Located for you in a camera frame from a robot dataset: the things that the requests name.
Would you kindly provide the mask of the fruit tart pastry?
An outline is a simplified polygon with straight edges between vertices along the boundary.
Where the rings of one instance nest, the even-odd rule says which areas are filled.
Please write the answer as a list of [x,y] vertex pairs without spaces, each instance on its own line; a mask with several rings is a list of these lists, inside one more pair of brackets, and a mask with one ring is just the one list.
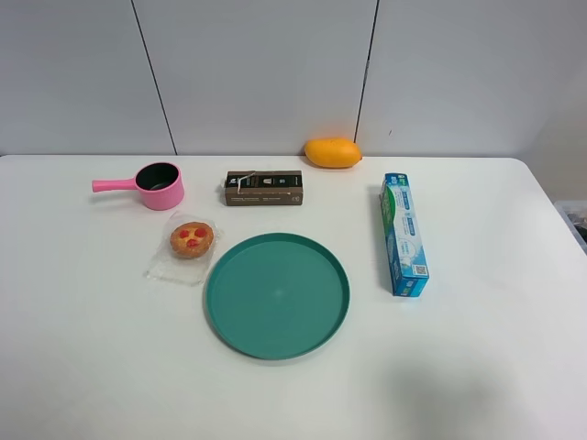
[[173,254],[182,259],[202,257],[213,245],[215,233],[206,223],[190,222],[175,228],[170,236]]

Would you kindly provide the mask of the brown rectangular carton box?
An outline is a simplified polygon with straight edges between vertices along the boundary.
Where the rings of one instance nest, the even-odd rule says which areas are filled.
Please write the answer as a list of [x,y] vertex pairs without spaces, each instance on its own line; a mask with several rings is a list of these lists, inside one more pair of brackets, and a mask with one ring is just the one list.
[[229,171],[224,195],[228,206],[301,205],[303,175],[300,170]]

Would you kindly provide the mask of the green round plate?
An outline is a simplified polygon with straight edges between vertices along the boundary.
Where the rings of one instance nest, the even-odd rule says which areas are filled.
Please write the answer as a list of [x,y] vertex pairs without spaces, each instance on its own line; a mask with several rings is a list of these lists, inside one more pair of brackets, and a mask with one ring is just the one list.
[[215,334],[251,358],[286,360],[331,339],[349,310],[349,279],[336,256],[289,233],[248,238],[215,264],[203,293]]

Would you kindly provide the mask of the blue plastic wrap box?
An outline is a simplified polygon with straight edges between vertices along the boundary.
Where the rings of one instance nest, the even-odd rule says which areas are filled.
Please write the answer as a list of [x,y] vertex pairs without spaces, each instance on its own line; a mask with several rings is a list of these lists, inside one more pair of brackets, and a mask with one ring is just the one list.
[[379,199],[393,296],[417,298],[429,270],[408,176],[386,173]]

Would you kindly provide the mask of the yellow mango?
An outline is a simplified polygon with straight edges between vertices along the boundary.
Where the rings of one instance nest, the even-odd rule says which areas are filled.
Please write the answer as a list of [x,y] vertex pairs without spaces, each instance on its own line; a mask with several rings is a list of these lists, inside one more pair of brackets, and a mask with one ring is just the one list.
[[305,143],[304,151],[314,165],[322,168],[346,169],[362,160],[359,146],[343,137],[309,140]]

